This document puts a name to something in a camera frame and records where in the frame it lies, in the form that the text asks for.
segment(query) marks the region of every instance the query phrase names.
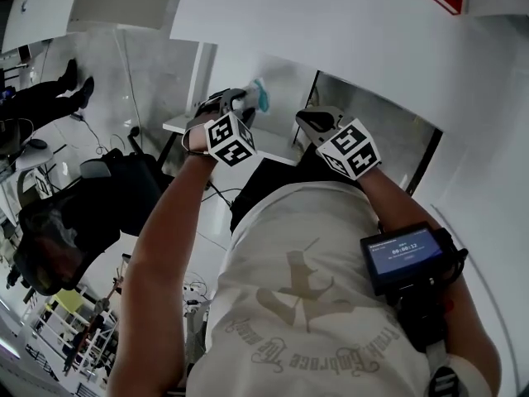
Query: person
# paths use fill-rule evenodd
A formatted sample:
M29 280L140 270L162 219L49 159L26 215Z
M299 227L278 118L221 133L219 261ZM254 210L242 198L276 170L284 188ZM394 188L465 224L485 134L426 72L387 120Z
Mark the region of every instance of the person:
M88 348L87 340L92 340L96 330L104 329L105 318L100 314L95 317L95 319L86 327L83 328L83 331L79 331L75 334L71 341L68 341L68 344L64 344L62 347L63 353L66 355L64 359L64 367L71 366L74 362L74 359L80 363L83 360L81 353L85 353ZM105 339L98 337L97 342L94 343L95 347L102 348Z
M71 96L58 97L66 91L74 91L77 85L78 66L75 59L72 59L64 74L56 81L33 85L2 100L0 155L12 155L34 131L71 115L80 108L86 108L94 90L93 77L84 81L81 89Z
M206 148L203 128L191 130L189 146ZM123 285L112 397L161 396L184 377L183 278L215 165L189 155L138 238ZM374 296L359 241L378 233L378 221L385 231L424 221L440 228L427 211L378 168L352 183L314 148L295 168L265 160L231 208L207 353L190 371L186 395L426 395L427 357ZM463 275L439 299L448 308L451 369L468 395L496 395L498 354Z

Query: white cloth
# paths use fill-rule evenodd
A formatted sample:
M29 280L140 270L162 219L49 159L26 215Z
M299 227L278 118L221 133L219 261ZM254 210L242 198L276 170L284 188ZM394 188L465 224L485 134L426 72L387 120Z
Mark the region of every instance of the white cloth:
M233 233L187 395L423 396L430 372L373 295L360 239L377 233L357 189L287 185ZM452 357L469 395L490 390Z

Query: white wall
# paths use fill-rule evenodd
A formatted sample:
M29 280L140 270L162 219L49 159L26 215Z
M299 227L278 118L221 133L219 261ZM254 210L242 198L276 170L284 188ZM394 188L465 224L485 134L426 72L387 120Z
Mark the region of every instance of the white wall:
M521 36L520 42L528 41ZM502 128L489 147L468 147L445 134L414 198L432 214L441 213L469 249L465 276L502 356L501 395L510 396L516 394L517 376L521 387L529 381L529 69L525 64L516 65L506 88L509 93L496 114ZM514 366L485 285L505 322Z
M492 157L468 151L437 204L474 255L514 342L522 384L529 380L529 75L512 81L511 104L499 113L505 137Z
M315 67L476 146L498 125L515 57L508 22L432 0L180 0L171 38Z
M66 34L74 0L14 0L2 52Z

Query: yellow object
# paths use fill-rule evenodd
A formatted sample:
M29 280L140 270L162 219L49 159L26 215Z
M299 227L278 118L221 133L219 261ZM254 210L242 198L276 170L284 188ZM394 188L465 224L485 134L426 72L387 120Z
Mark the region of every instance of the yellow object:
M55 295L55 300L69 313L77 312L77 309L83 305L83 297L74 289L70 291L62 289Z

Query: black chair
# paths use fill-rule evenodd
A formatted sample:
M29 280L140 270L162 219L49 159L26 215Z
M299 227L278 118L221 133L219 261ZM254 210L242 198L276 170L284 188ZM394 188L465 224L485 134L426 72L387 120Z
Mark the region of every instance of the black chair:
M129 140L136 144L134 131ZM84 162L78 183L21 210L23 237L14 262L38 293L74 289L120 232L140 234L173 178L162 173L161 157L133 148L136 154L114 149Z

